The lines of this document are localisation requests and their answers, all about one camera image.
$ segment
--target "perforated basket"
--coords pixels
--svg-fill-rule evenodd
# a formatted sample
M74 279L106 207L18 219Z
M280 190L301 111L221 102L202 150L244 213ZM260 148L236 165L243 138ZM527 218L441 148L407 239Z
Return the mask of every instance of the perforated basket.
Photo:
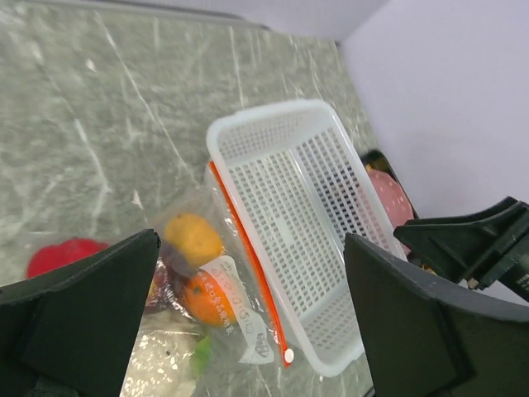
M287 340L319 374L364 351L343 261L355 232L404 258L336 112L297 100L216 120L207 148L273 291Z

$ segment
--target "gray marble countertop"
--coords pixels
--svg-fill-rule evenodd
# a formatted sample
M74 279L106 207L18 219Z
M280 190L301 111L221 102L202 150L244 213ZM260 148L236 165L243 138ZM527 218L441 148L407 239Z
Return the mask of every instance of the gray marble countertop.
M201 183L207 127L242 108L322 98L360 154L376 147L330 41L0 4L0 285L22 279L31 232L118 238L143 228ZM372 385L365 356L331 379L302 356L288 370L221 378L226 390L218 381L196 395L360 397Z

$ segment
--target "pink object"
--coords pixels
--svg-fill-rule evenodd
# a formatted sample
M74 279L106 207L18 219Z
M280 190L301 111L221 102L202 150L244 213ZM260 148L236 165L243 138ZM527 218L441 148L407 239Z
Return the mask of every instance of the pink object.
M395 179L378 170L369 170L368 175L393 227L413 219L412 205Z

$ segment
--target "red fruit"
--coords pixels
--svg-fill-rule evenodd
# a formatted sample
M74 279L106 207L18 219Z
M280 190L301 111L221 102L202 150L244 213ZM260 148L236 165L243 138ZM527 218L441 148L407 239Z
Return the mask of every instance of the red fruit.
M71 238L56 246L45 246L33 255L26 269L30 279L106 250L109 245L89 238Z

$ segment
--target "gray table surface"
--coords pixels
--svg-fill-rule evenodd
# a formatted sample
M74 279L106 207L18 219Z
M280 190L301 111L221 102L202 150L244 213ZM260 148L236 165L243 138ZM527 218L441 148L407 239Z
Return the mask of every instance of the gray table surface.
M242 108L323 98L360 154L376 147L330 41L1 0L0 76L0 285L22 279L31 232L143 228L201 183L207 127ZM288 370L237 368L210 368L196 395L356 397L372 385L365 356L331 379L302 355Z

